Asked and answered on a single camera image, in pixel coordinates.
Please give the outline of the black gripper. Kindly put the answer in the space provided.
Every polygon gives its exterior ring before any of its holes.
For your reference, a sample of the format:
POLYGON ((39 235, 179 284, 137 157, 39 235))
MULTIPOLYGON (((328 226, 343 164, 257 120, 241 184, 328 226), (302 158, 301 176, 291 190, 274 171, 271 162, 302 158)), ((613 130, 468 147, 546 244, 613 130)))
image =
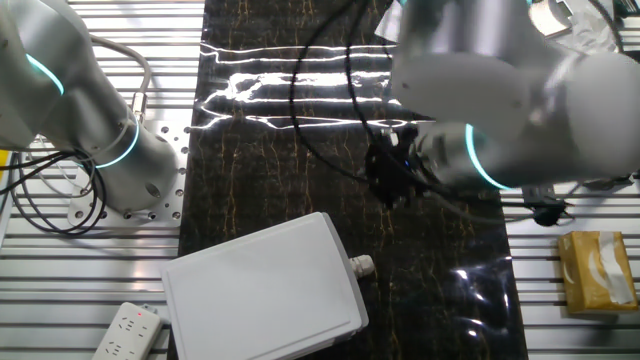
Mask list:
POLYGON ((426 183, 411 164, 410 147, 416 128, 399 132, 383 129, 374 135, 365 155, 365 176, 370 191, 386 208, 408 208, 409 194, 426 191, 426 183))

